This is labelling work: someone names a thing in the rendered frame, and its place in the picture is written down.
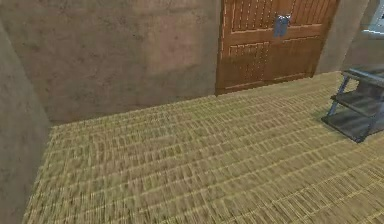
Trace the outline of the brown wooden room door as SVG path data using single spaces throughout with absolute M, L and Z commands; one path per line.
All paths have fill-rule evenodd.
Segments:
M 222 0 L 217 95 L 314 75 L 340 0 Z M 274 36 L 277 15 L 291 16 Z

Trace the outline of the dark grey metal shelf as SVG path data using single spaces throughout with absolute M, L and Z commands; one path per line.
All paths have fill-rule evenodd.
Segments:
M 356 143 L 384 131 L 384 65 L 350 68 L 321 120 Z

